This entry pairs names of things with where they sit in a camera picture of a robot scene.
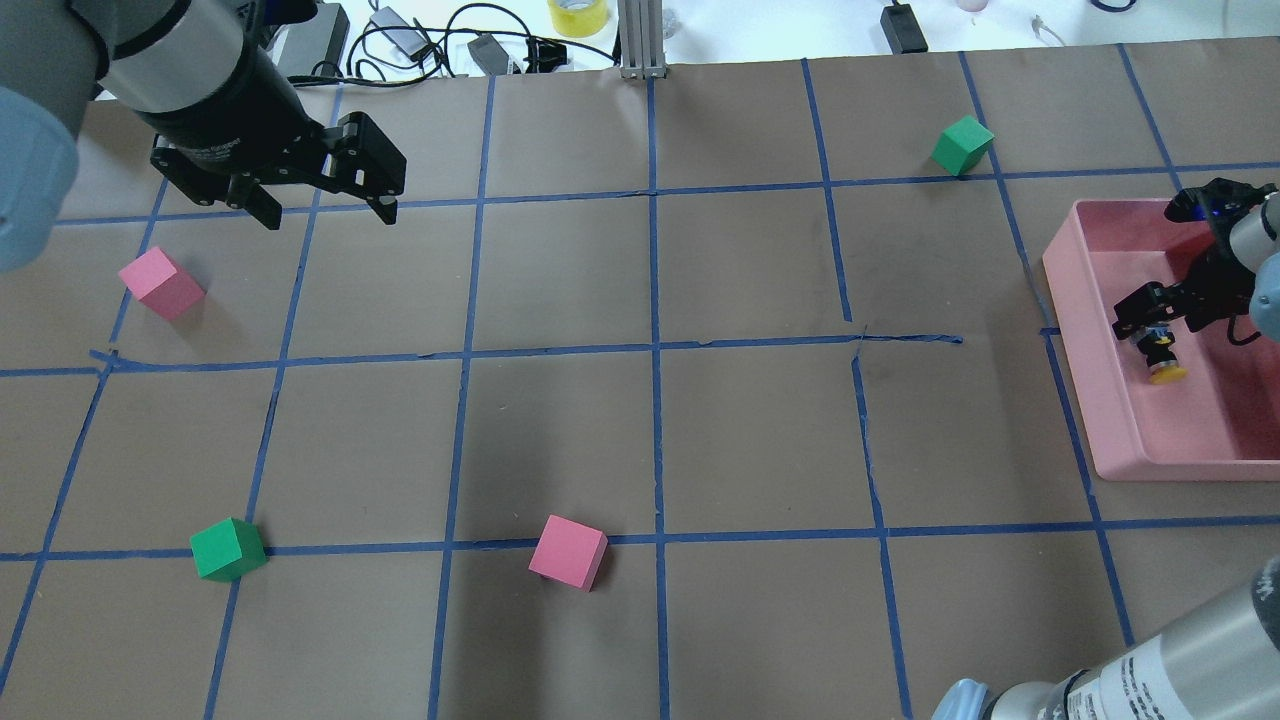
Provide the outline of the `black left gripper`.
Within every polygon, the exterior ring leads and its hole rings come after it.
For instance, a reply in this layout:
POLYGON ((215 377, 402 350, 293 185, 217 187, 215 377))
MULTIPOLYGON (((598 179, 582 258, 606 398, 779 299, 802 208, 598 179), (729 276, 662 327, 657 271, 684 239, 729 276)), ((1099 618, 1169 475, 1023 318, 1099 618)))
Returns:
POLYGON ((150 163, 200 206, 221 202, 270 231, 282 205, 265 188, 280 169, 317 174, 317 187, 364 200, 385 225, 398 219, 407 159, 365 111, 324 128, 264 49, 244 45, 227 82, 173 111, 136 111, 157 136, 150 163))

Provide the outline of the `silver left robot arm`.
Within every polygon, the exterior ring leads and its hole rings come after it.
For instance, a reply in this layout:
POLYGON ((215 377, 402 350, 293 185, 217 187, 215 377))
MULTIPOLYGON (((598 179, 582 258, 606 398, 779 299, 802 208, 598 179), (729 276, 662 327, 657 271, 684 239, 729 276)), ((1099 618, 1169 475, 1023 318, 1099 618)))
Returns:
POLYGON ((375 120, 325 127, 257 33, 311 20, 316 1, 5 1, 1 264, 47 246, 78 174, 88 105, 110 94, 157 136, 150 164, 191 202, 224 204, 276 229, 274 184, 306 184, 398 217, 407 161, 375 120))

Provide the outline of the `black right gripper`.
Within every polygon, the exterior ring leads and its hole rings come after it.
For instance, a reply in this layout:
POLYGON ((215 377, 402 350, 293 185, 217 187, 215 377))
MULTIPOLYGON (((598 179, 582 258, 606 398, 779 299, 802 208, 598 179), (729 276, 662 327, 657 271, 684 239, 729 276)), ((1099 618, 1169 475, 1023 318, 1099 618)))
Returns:
POLYGON ((1112 333, 1132 343, 1172 343, 1170 324, 1184 318, 1189 331, 1247 315, 1256 273, 1220 242, 1208 246, 1174 284, 1147 282, 1115 304, 1112 333))

